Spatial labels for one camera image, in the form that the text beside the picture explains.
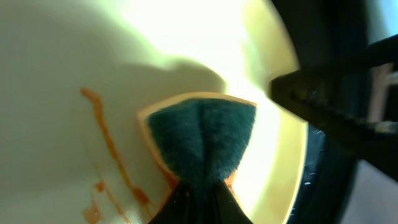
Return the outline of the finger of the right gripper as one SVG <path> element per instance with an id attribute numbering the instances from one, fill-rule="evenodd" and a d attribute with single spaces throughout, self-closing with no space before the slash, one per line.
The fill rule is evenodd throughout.
<path id="1" fill-rule="evenodd" d="M 365 72 L 397 60 L 397 36 L 375 42 L 344 58 L 313 68 L 304 68 L 272 79 L 269 97 L 281 107 L 324 131 L 348 154 L 369 162 L 397 179 L 397 135 L 377 133 L 358 118 L 310 96 L 316 87 L 344 75 Z"/>

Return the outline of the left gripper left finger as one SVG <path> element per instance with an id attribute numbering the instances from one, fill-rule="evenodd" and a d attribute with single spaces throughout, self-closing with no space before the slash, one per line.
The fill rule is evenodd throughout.
<path id="1" fill-rule="evenodd" d="M 195 224 L 197 208 L 193 191 L 179 183 L 149 224 Z"/>

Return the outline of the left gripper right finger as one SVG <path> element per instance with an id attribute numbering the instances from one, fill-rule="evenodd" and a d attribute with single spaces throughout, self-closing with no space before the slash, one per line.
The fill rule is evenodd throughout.
<path id="1" fill-rule="evenodd" d="M 205 224 L 252 224 L 224 182 L 208 191 L 205 200 Z"/>

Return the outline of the green yellow sponge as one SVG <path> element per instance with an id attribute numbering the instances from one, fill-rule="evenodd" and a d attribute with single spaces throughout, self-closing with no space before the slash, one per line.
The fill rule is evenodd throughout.
<path id="1" fill-rule="evenodd" d="M 213 92 L 172 96 L 137 112 L 147 147 L 172 181 L 205 191 L 236 172 L 257 104 Z"/>

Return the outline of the yellow plate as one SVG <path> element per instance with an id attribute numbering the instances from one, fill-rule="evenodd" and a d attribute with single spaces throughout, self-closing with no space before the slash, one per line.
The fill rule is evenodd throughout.
<path id="1" fill-rule="evenodd" d="M 191 92 L 257 104 L 232 189 L 254 223 L 285 223 L 307 125 L 270 99 L 298 67 L 270 1 L 2 1 L 1 222 L 147 223 L 171 181 L 147 106 Z"/>

